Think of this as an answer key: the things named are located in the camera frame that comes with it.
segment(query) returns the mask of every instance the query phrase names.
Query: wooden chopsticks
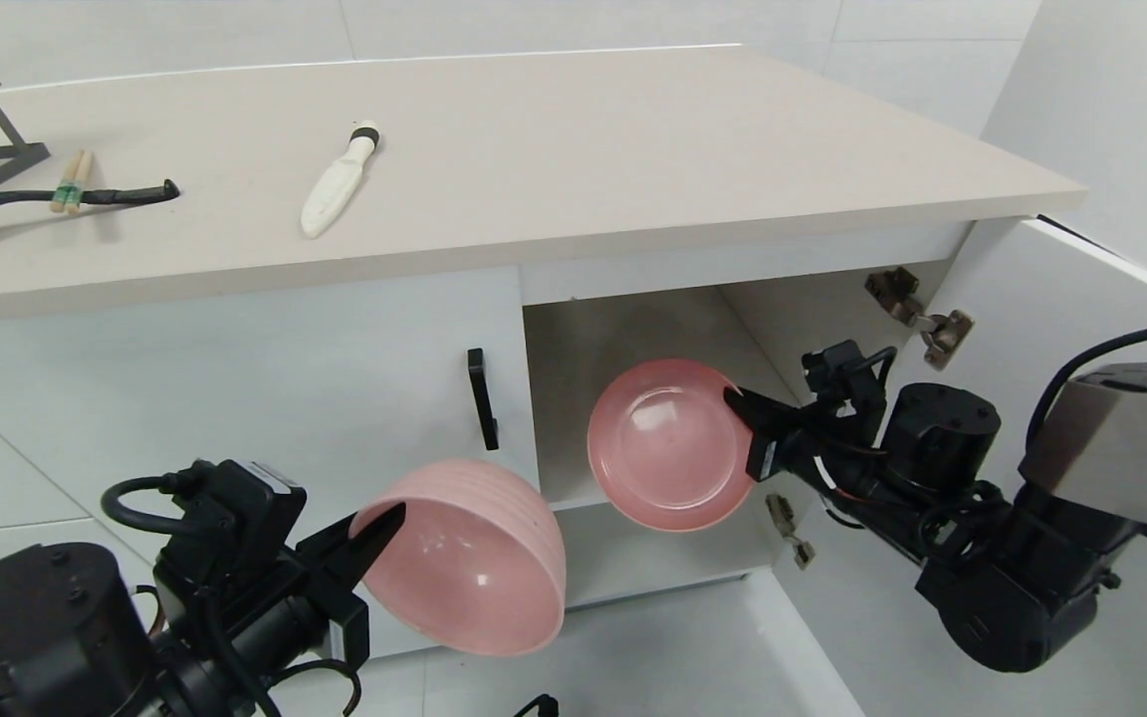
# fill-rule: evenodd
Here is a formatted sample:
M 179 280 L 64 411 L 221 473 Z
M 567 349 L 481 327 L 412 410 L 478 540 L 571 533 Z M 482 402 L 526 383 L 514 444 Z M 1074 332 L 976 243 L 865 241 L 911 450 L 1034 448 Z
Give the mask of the wooden chopsticks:
M 56 215 L 69 212 L 77 215 L 83 203 L 83 190 L 87 188 L 87 179 L 91 178 L 92 151 L 81 149 L 64 167 L 64 174 L 60 178 L 60 186 L 55 194 L 50 195 L 49 209 Z

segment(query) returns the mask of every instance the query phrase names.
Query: cabinet hinge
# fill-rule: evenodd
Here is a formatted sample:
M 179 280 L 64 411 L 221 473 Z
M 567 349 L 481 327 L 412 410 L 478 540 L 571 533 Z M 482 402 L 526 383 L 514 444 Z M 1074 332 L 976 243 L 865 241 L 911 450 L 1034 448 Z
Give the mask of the cabinet hinge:
M 768 516 L 773 517 L 773 527 L 778 528 L 781 539 L 790 544 L 790 551 L 796 558 L 796 566 L 801 570 L 809 567 L 817 558 L 817 548 L 809 540 L 796 536 L 796 509 L 790 507 L 790 501 L 781 494 L 768 494 L 764 504 L 768 507 Z
M 888 317 L 919 332 L 924 344 L 928 344 L 923 360 L 937 371 L 950 364 L 975 324 L 973 318 L 959 310 L 951 313 L 928 313 L 923 301 L 915 296 L 919 276 L 911 274 L 905 267 L 866 276 L 865 290 L 879 301 Z

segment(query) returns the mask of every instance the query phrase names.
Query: black cabinet handle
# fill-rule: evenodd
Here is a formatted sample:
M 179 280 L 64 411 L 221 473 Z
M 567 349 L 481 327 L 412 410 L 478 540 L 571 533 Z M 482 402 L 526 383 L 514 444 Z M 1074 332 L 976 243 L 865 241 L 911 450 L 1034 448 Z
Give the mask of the black cabinet handle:
M 490 387 L 486 385 L 486 353 L 481 349 L 468 350 L 468 380 L 471 381 L 471 395 L 477 399 L 477 416 L 486 450 L 498 450 L 498 421 L 490 407 Z

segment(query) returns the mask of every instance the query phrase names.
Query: pink bowl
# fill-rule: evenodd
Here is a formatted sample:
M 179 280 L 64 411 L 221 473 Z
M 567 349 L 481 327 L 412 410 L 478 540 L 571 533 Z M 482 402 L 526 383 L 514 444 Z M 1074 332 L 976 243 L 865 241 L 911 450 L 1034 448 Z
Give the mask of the pink bowl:
M 586 452 L 606 496 L 660 531 L 719 523 L 750 494 L 751 430 L 724 404 L 733 382 L 713 368 L 665 358 L 631 368 L 592 410 Z
M 484 460 L 442 460 L 357 513 L 350 535 L 401 501 L 405 525 L 365 577 L 389 613 L 463 653 L 514 656 L 555 639 L 564 541 L 537 490 Z

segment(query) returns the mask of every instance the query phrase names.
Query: black cable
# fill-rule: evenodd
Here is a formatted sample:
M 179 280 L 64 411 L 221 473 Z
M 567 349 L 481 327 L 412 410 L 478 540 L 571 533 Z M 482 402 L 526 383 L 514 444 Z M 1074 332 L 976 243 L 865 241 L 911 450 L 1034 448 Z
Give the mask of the black cable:
M 151 638 L 153 636 L 158 634 L 158 632 L 162 631 L 162 626 L 165 623 L 165 618 L 167 618 L 167 616 L 165 616 L 165 613 L 163 613 L 162 609 L 162 598 L 158 594 L 158 589 L 156 589 L 156 586 L 154 585 L 135 585 L 134 594 L 154 595 L 154 600 L 156 602 L 156 606 L 158 607 L 158 609 L 156 609 L 156 613 L 154 615 L 154 625 L 149 626 L 149 637 Z
M 816 423 L 802 419 L 804 430 L 809 431 L 810 436 L 816 437 L 816 439 L 821 441 L 827 445 L 833 445 L 835 449 L 846 450 L 849 453 L 856 453 L 858 455 L 887 455 L 887 450 L 882 449 L 867 449 L 865 445 L 856 445 L 855 443 L 848 443 L 846 441 L 838 439 L 826 432 L 825 428 L 817 427 Z
M 255 700 L 256 707 L 264 712 L 264 717 L 282 717 L 281 709 L 278 709 L 273 699 L 268 697 L 268 691 L 264 689 L 264 685 L 260 685 L 259 677 L 251 673 L 241 654 L 237 654 L 237 649 L 233 648 L 233 644 L 228 641 L 228 636 L 224 634 L 224 623 L 219 618 L 219 605 L 216 602 L 214 590 L 211 586 L 203 590 L 205 591 L 203 599 L 201 599 L 203 622 L 206 624 L 206 631 L 210 636 L 210 647 L 214 649 L 214 661 L 219 662 L 220 667 L 224 667 L 224 670 L 227 670 L 229 676 L 237 680 L 237 685 L 241 685 L 248 697 Z
M 0 192 L 0 206 L 15 201 L 50 201 L 55 192 L 18 190 Z M 150 186 L 146 189 L 93 189 L 84 192 L 79 203 L 99 205 L 122 205 L 122 208 L 142 208 L 156 204 L 158 201 L 170 201 L 179 196 L 179 187 L 171 180 L 163 180 L 162 186 Z
M 849 521 L 846 517 L 841 516 L 841 514 L 838 514 L 836 512 L 836 509 L 833 509 L 832 507 L 829 507 L 829 500 L 826 499 L 826 494 L 818 493 L 817 496 L 820 498 L 820 507 L 822 507 L 822 509 L 826 512 L 826 514 L 829 516 L 829 519 L 832 519 L 832 521 L 835 521 L 836 523 L 838 523 L 840 525 L 843 525 L 845 528 L 851 528 L 851 530 L 855 530 L 855 531 L 864 531 L 865 530 L 865 525 L 863 525 L 860 523 L 857 523 L 855 521 Z
M 179 517 L 154 516 L 154 514 L 141 513 L 139 509 L 127 508 L 123 505 L 124 494 L 136 493 L 141 490 L 163 490 L 172 488 L 170 476 L 151 476 L 146 478 L 132 478 L 119 482 L 110 486 L 101 494 L 100 507 L 106 516 L 116 523 L 122 523 L 138 531 L 159 533 L 169 536 L 188 536 L 195 539 L 219 539 L 227 533 L 218 525 L 205 525 L 194 521 L 181 521 Z
M 826 514 L 829 516 L 829 519 L 832 519 L 832 521 L 835 521 L 840 525 L 843 525 L 845 528 L 851 528 L 851 530 L 855 530 L 855 531 L 864 531 L 865 530 L 865 525 L 863 525 L 860 523 L 855 523 L 852 521 L 849 521 L 846 517 L 838 516 L 838 513 L 834 513 L 833 509 L 829 509 L 829 505 L 824 505 L 822 508 L 826 511 Z
M 525 714 L 531 712 L 536 707 L 538 708 L 538 717 L 560 717 L 561 706 L 549 694 L 538 695 L 532 702 L 524 706 L 522 711 L 515 714 L 515 717 L 524 717 Z
M 295 667 L 287 668 L 281 672 L 273 676 L 273 681 L 270 683 L 270 688 L 274 688 L 276 685 L 282 684 L 286 680 L 290 680 L 294 676 L 301 676 L 310 670 L 331 670 L 334 672 L 341 673 L 341 676 L 348 677 L 351 680 L 351 699 L 348 700 L 348 704 L 343 708 L 343 717 L 350 717 L 357 709 L 357 704 L 360 703 L 360 677 L 357 676 L 356 670 L 348 668 L 348 663 L 343 660 L 313 660 L 311 662 L 304 662 L 295 664 Z
M 936 540 L 928 537 L 928 530 L 933 528 L 933 523 L 937 523 L 942 517 L 960 523 L 960 517 L 966 516 L 966 514 L 1006 507 L 1007 501 L 1002 500 L 1001 493 L 998 493 L 998 490 L 993 489 L 993 486 L 985 484 L 977 484 L 970 489 L 968 498 L 933 505 L 931 508 L 924 509 L 920 514 L 919 521 L 914 525 L 914 537 L 918 540 L 919 550 L 923 551 L 924 556 L 939 560 L 939 562 L 945 562 L 947 566 L 961 566 L 961 563 L 967 562 L 970 558 L 982 553 L 986 544 L 969 545 L 963 553 L 958 555 L 942 553 L 941 546 L 936 544 Z
M 1052 381 L 1048 382 L 1046 389 L 1043 390 L 1043 396 L 1039 397 L 1038 404 L 1033 407 L 1033 414 L 1030 416 L 1030 427 L 1024 431 L 1025 450 L 1031 449 L 1033 445 L 1033 437 L 1038 436 L 1038 430 L 1041 430 L 1043 422 L 1046 421 L 1047 418 L 1047 412 L 1052 411 L 1052 404 L 1055 403 L 1055 398 L 1060 395 L 1061 388 L 1063 388 L 1066 382 L 1069 381 L 1069 377 L 1074 375 L 1074 372 L 1077 372 L 1084 364 L 1100 359 L 1101 356 L 1106 353 L 1117 351 L 1118 349 L 1125 349 L 1125 346 L 1129 345 L 1144 343 L 1146 341 L 1147 329 L 1128 333 L 1123 336 L 1116 336 L 1116 338 L 1092 345 L 1091 349 L 1075 356 L 1068 364 L 1062 366 L 1060 371 L 1052 376 Z

